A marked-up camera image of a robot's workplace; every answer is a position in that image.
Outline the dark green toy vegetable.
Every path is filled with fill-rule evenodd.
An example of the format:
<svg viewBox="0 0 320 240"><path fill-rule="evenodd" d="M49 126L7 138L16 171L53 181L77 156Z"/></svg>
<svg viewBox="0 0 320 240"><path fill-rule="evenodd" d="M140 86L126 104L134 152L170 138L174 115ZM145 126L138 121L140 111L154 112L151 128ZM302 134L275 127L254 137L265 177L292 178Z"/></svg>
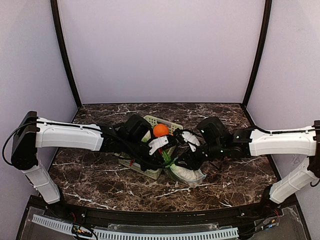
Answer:
<svg viewBox="0 0 320 240"><path fill-rule="evenodd" d="M176 181L176 182L179 181L178 176L170 168L165 168L164 172L173 181Z"/></svg>

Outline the spare clear zip bag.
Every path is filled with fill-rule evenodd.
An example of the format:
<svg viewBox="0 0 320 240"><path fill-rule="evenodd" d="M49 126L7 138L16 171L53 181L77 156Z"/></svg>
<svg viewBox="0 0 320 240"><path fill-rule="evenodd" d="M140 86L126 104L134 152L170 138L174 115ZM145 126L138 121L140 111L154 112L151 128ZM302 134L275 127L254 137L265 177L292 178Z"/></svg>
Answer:
<svg viewBox="0 0 320 240"><path fill-rule="evenodd" d="M185 167L177 166L174 162L169 163L169 161L165 161L165 165L164 173L171 180L185 184L190 188L198 187L207 177L207 175L203 174L200 169L190 170Z"/></svg>

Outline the beige perforated plastic basket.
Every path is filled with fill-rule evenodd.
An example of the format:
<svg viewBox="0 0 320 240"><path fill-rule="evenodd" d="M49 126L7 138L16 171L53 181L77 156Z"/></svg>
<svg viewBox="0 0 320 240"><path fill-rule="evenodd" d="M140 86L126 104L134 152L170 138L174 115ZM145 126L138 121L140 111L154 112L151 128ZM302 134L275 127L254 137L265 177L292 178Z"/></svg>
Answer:
<svg viewBox="0 0 320 240"><path fill-rule="evenodd" d="M151 115L145 115L143 117L147 122L150 123L151 127L154 128L156 125L158 124L163 124L168 128L168 131L170 134L173 134L173 132L176 129L183 129L183 126L177 123L173 123L170 121L167 121L165 119L161 119L155 116L151 116ZM152 170L152 169L148 169L146 171L142 171L141 170L141 166L137 161L133 161L132 159L128 159L128 155L125 153L121 153L121 154L114 154L116 158L118 158L118 161L121 165L130 168L131 170L138 172L142 175L145 175L149 178L152 178L154 180L157 180L158 177L160 176L162 169L157 169L157 170Z"/></svg>

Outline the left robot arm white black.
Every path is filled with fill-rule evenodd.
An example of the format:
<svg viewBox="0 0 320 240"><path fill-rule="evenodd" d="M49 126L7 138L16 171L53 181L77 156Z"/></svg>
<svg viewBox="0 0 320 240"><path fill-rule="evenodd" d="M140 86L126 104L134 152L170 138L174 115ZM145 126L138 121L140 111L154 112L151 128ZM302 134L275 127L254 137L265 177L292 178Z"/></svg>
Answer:
<svg viewBox="0 0 320 240"><path fill-rule="evenodd" d="M114 125L75 124L48 120L30 111L8 137L12 142L10 160L5 162L22 171L33 187L51 205L63 201L63 194L38 159L39 148L74 148L101 153L125 153L140 161L142 170L156 170L167 166L160 149L176 144L171 134L161 137L151 135L151 124L139 115L132 115L126 122Z"/></svg>

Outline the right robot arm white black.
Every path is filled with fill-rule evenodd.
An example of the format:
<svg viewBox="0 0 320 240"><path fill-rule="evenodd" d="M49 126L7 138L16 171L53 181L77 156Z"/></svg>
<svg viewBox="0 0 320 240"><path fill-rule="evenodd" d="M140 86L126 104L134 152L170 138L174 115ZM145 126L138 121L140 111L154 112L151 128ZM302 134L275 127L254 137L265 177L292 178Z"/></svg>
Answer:
<svg viewBox="0 0 320 240"><path fill-rule="evenodd" d="M218 117L208 117L197 125L204 143L188 130L176 130L174 136L189 149L175 164L198 170L206 161L219 157L248 158L261 155L305 155L301 164L282 180L264 190L263 205L279 205L301 188L320 178L320 122L285 130L264 130L251 126L230 133Z"/></svg>

